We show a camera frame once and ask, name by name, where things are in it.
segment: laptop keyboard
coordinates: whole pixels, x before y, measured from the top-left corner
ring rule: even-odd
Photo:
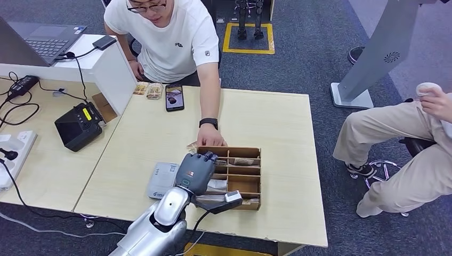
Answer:
[[[39,55],[43,57],[53,57],[69,41],[61,39],[26,39],[25,42],[27,42]]]

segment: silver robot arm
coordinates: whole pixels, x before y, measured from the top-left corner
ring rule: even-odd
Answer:
[[[213,214],[241,205],[238,191],[226,194],[221,203],[206,205],[196,201],[196,196],[207,190],[216,159],[211,152],[187,154],[177,172],[176,186],[129,226],[126,236],[109,256],[163,256],[176,246],[187,230],[185,208],[190,203]]]

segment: smartphone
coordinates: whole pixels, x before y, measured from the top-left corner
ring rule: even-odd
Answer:
[[[165,86],[166,111],[172,112],[184,109],[183,91],[180,84],[168,84]]]

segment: khaki pants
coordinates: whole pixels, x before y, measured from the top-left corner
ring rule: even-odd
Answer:
[[[416,155],[388,181],[374,182],[358,204],[361,217],[382,210],[409,212],[452,194],[452,139],[439,120],[422,111],[418,101],[351,114],[342,126],[333,156],[361,166],[367,162],[373,144],[402,136],[437,144]]]

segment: laptop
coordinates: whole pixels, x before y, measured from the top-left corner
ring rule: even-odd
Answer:
[[[0,17],[0,63],[49,67],[86,26],[6,22]]]

